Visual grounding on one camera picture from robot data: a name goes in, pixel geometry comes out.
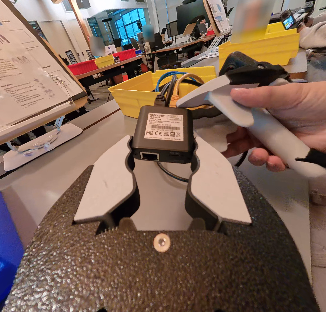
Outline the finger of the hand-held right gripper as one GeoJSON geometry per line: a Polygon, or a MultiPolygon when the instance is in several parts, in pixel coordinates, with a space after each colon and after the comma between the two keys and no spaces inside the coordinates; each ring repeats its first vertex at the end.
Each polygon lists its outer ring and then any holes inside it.
{"type": "Polygon", "coordinates": [[[226,75],[219,76],[180,98],[176,102],[176,106],[179,108],[191,108],[210,103],[217,108],[221,108],[222,104],[232,101],[230,90],[229,78],[226,75]]]}

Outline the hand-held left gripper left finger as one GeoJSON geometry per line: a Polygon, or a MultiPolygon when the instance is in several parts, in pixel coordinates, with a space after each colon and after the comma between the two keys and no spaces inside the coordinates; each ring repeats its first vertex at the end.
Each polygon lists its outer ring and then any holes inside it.
{"type": "Polygon", "coordinates": [[[131,135],[125,136],[95,162],[74,216],[75,223],[119,224],[139,209],[132,139],[131,135]]]}

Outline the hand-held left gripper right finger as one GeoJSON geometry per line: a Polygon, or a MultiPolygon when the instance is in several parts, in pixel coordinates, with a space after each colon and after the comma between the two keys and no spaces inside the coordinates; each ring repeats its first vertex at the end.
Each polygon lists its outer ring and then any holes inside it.
{"type": "Polygon", "coordinates": [[[201,219],[204,228],[218,230],[222,222],[250,225],[247,205],[230,162],[201,137],[194,139],[185,210],[201,219]]]}

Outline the black network splitter box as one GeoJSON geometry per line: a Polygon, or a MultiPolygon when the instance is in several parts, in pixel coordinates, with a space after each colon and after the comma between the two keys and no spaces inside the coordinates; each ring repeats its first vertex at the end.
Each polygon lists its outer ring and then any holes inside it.
{"type": "Polygon", "coordinates": [[[195,148],[191,111],[165,106],[141,107],[131,148],[137,160],[190,163],[195,148]]]}

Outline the grey desk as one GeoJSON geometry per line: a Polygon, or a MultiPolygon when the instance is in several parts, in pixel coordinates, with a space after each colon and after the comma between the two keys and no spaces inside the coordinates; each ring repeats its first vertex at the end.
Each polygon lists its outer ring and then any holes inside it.
{"type": "MultiPolygon", "coordinates": [[[[133,135],[137,120],[125,117],[112,100],[72,121],[83,132],[50,152],[9,173],[3,171],[1,192],[23,248],[48,210],[90,165],[126,135],[133,135]]],[[[309,280],[311,242],[307,180],[292,170],[273,173],[246,159],[240,170],[273,206],[301,254],[309,280]]],[[[132,216],[138,230],[186,230],[191,217],[184,201],[186,183],[167,176],[153,162],[135,161],[134,174],[140,207],[132,216]]]]}

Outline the person's right hand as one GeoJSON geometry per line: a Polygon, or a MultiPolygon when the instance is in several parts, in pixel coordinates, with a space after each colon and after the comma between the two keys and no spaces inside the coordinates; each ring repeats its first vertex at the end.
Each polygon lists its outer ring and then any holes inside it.
{"type": "MultiPolygon", "coordinates": [[[[326,151],[326,82],[288,83],[253,89],[232,89],[232,99],[246,107],[266,108],[288,130],[308,147],[326,151]]],[[[252,150],[248,160],[254,166],[265,165],[272,172],[285,171],[287,166],[268,151],[245,128],[227,135],[226,158],[252,150]]]]}

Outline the instruction sheet document stand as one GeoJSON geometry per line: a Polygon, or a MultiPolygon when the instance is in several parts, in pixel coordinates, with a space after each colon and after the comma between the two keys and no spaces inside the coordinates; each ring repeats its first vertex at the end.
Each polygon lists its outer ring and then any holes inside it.
{"type": "Polygon", "coordinates": [[[231,35],[231,27],[221,0],[203,0],[215,38],[205,52],[205,57],[217,57],[221,41],[231,35]]]}
{"type": "Polygon", "coordinates": [[[10,151],[3,168],[15,170],[82,129],[62,126],[64,115],[87,101],[87,93],[10,0],[0,0],[0,140],[10,151]]]}

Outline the small black monitor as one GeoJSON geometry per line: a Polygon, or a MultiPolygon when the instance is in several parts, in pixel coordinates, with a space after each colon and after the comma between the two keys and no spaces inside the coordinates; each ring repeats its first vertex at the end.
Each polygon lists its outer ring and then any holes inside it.
{"type": "Polygon", "coordinates": [[[167,23],[166,31],[169,38],[176,37],[179,34],[177,20],[167,23]]]}

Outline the long work table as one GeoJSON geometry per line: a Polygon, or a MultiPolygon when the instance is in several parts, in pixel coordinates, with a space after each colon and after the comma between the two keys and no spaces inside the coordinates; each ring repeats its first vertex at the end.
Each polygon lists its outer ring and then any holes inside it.
{"type": "Polygon", "coordinates": [[[97,83],[104,82],[120,74],[135,70],[142,62],[143,57],[144,55],[137,55],[136,57],[83,73],[75,77],[79,80],[84,88],[89,88],[97,83]]]}

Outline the red plastic bin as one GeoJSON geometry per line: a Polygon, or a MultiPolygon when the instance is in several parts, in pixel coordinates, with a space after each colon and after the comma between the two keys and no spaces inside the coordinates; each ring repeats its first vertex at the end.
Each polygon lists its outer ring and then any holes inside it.
{"type": "Polygon", "coordinates": [[[94,70],[97,70],[98,67],[95,63],[95,60],[88,60],[76,64],[71,64],[67,66],[68,69],[72,72],[73,75],[78,76],[84,73],[88,73],[94,70]]]}
{"type": "Polygon", "coordinates": [[[125,61],[130,58],[136,57],[136,49],[132,48],[117,53],[112,53],[112,56],[118,58],[120,61],[125,61]]]}

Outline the small yellow plastic bin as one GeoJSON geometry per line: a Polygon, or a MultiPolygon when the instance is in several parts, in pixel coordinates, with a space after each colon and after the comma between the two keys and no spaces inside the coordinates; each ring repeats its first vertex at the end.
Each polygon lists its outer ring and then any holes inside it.
{"type": "Polygon", "coordinates": [[[115,63],[114,56],[112,54],[104,56],[104,57],[98,57],[95,59],[96,66],[101,69],[109,65],[113,65],[115,63]]]}

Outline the blue plastic bin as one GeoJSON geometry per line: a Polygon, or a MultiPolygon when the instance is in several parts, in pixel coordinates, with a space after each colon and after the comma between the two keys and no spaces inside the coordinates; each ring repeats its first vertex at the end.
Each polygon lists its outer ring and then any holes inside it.
{"type": "Polygon", "coordinates": [[[24,249],[10,212],[0,194],[0,306],[10,293],[24,249]]]}

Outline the black floor lamp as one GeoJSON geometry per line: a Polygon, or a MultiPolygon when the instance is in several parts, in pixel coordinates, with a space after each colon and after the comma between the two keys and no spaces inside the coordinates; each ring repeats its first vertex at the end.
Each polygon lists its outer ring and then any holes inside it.
{"type": "Polygon", "coordinates": [[[106,33],[107,33],[107,36],[108,36],[108,41],[109,41],[110,45],[113,44],[113,34],[112,34],[111,26],[110,26],[110,21],[111,20],[112,20],[111,18],[105,18],[105,19],[102,20],[102,22],[104,24],[104,27],[105,27],[105,30],[106,30],[106,33]]]}

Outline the large black wall screen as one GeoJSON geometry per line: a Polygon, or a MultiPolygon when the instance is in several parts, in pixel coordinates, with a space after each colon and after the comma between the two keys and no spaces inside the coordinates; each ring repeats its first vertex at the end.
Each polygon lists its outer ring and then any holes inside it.
{"type": "Polygon", "coordinates": [[[209,23],[209,18],[205,10],[203,0],[197,0],[185,5],[179,5],[176,7],[177,14],[177,28],[179,34],[183,34],[188,24],[197,21],[196,18],[204,16],[206,23],[209,23]]]}

